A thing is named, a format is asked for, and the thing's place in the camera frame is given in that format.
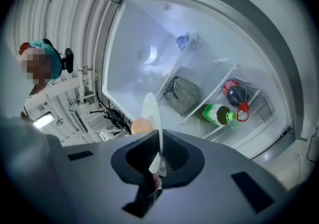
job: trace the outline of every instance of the light fixture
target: light fixture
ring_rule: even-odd
[[[47,112],[44,115],[40,116],[36,119],[33,125],[36,128],[43,128],[44,126],[48,125],[49,123],[54,121],[54,117],[51,112]]]
[[[147,61],[144,62],[144,64],[150,64],[153,62],[158,54],[158,50],[154,47],[151,47],[150,55]]]

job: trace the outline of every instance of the black slot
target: black slot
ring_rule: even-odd
[[[246,172],[232,174],[231,177],[256,213],[261,212],[274,202]]]
[[[70,161],[73,161],[73,160],[78,160],[80,158],[85,158],[85,157],[88,157],[88,156],[91,156],[93,155],[93,153],[91,151],[82,151],[82,152],[78,152],[78,153],[74,153],[74,154],[69,154],[68,155],[68,158]]]

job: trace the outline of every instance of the paper plate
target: paper plate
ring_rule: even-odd
[[[156,174],[161,165],[161,157],[163,155],[163,129],[160,120],[160,111],[158,102],[153,93],[148,93],[143,102],[141,117],[147,118],[151,121],[153,129],[159,131],[159,153],[156,155],[149,170],[151,173]]]

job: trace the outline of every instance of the striped cloth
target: striped cloth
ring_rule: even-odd
[[[163,96],[176,112],[183,115],[199,101],[199,88],[196,84],[175,76]]]

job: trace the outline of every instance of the blue hair net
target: blue hair net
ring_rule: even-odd
[[[51,81],[48,84],[52,84],[56,79],[59,78],[62,72],[62,64],[59,57],[60,54],[57,53],[53,47],[46,44],[42,39],[33,41],[30,43],[30,47],[44,49],[45,55],[51,55]]]

